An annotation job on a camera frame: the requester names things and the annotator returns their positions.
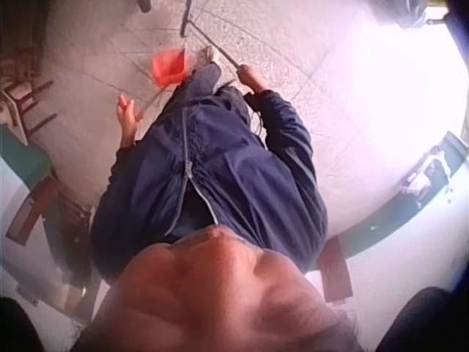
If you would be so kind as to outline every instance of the navy blue jacket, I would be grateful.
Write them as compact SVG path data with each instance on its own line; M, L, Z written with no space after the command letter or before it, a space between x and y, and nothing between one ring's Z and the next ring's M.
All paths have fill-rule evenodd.
M170 118L159 117L134 148L117 153L92 226L93 259L107 281L145 247L169 242L188 182L216 224L285 254L302 272L316 260L328 220L311 137L296 110L272 91L256 96L266 150L237 110L217 99L166 112Z

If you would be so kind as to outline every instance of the floor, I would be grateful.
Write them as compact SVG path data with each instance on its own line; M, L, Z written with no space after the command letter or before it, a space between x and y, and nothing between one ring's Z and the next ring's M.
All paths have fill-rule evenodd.
M403 31L360 0L195 2L196 24L298 110L312 137L329 235L391 198L446 131L461 132L467 70L445 26ZM156 90L156 51L184 46L193 62L206 46L194 33L179 36L184 1L152 3L143 14L134 0L63 0L49 15L43 79L55 84L28 123L59 114L33 140L91 205L106 189L119 145L117 95L142 106ZM222 81L235 77L226 60L222 68ZM170 95L150 107L139 136Z

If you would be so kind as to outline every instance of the foot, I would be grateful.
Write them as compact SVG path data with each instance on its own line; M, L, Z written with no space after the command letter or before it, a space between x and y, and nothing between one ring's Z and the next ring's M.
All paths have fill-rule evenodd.
M218 64L220 62L220 51L215 46L207 46L205 48L205 55L207 62L214 62Z

